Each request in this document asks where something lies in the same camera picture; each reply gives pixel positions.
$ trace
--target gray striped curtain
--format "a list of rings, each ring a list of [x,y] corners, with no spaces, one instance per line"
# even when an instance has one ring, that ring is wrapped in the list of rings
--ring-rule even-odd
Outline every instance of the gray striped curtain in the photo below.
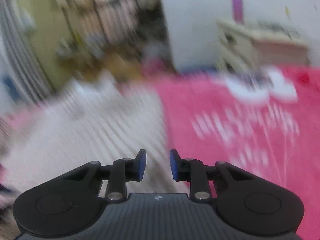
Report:
[[[0,32],[5,48],[2,58],[7,59],[7,72],[21,98],[26,103],[37,103],[52,94],[52,87],[22,32],[16,0],[0,0]]]

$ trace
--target white blanket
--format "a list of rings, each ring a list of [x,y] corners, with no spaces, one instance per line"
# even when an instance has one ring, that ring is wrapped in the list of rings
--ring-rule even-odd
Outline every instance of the white blanket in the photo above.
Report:
[[[73,81],[68,91],[16,137],[3,161],[7,185],[24,192],[87,162],[109,165],[146,149],[144,179],[129,182],[128,192],[188,191],[172,179],[156,93],[140,90],[122,96],[112,81],[99,88]]]

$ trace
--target metal screw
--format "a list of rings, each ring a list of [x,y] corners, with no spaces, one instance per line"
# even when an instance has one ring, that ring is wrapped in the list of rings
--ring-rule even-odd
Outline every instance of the metal screw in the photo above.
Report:
[[[111,192],[107,195],[110,200],[119,200],[122,198],[122,194],[120,192]]]
[[[199,191],[195,194],[195,197],[197,199],[208,199],[210,197],[210,194],[208,192]]]

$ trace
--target pink bedspread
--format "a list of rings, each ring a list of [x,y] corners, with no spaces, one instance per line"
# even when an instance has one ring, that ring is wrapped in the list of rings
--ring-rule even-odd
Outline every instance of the pink bedspread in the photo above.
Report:
[[[297,231],[320,238],[320,71],[270,70],[273,88],[231,79],[167,78],[163,101],[169,147],[206,165],[225,160],[296,193],[305,215]]]

